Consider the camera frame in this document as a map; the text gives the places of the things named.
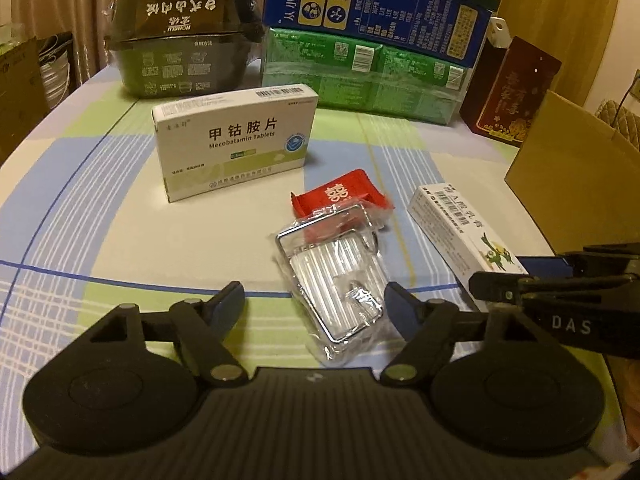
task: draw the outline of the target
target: black bowl package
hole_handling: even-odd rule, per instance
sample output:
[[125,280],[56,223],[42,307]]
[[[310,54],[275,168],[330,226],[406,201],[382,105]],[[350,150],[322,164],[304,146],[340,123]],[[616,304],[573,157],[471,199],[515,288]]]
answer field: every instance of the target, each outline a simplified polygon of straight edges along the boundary
[[236,89],[264,35],[256,0],[114,0],[106,47],[136,97]]

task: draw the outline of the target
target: table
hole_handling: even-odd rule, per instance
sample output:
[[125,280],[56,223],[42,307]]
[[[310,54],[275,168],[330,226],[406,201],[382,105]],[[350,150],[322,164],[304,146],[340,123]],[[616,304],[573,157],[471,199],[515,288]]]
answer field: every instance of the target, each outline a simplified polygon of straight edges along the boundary
[[[20,409],[28,379],[119,303],[165,310],[231,280],[246,312],[225,345],[256,366],[315,367],[274,260],[293,220],[289,195],[363,168],[396,205],[380,241],[389,277],[421,297],[464,305],[455,277],[406,212],[420,184],[450,181],[515,254],[551,254],[504,183],[516,149],[452,128],[319,109],[305,167],[167,203],[151,108],[107,68],[67,98],[0,169],[0,470],[34,449]],[[379,372],[390,337],[350,366]],[[167,346],[152,347],[169,352]],[[592,369],[604,365],[597,359]],[[608,418],[606,431],[620,437]]]

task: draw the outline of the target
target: medicine box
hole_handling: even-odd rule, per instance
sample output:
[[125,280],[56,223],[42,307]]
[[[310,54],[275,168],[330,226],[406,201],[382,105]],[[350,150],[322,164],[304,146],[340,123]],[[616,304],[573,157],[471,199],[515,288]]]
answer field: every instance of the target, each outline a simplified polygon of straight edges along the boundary
[[303,84],[153,108],[169,202],[304,164],[318,95]]
[[[409,214],[469,292],[475,272],[528,274],[491,226],[451,184],[429,184],[415,190]],[[487,312],[493,304],[476,300]]]

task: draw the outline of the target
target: red box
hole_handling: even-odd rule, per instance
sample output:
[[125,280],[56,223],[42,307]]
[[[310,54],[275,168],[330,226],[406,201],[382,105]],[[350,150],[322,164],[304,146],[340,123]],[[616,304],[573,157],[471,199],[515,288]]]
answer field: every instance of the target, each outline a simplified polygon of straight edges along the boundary
[[520,146],[562,63],[521,38],[488,41],[460,108],[473,133]]
[[313,211],[339,204],[345,200],[366,200],[382,209],[393,209],[393,204],[372,184],[364,170],[354,170],[341,177],[307,191],[302,195],[291,193],[296,218],[304,218]]

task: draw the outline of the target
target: green packaged box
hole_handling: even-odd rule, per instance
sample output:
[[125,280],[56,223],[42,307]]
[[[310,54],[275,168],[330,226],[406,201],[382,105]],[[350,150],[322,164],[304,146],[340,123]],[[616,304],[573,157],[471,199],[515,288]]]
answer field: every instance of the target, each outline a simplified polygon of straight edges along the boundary
[[330,34],[271,29],[263,86],[304,83],[324,106],[362,110],[382,45]]
[[468,70],[391,46],[319,32],[268,31],[263,86],[304,83],[319,106],[449,123]]

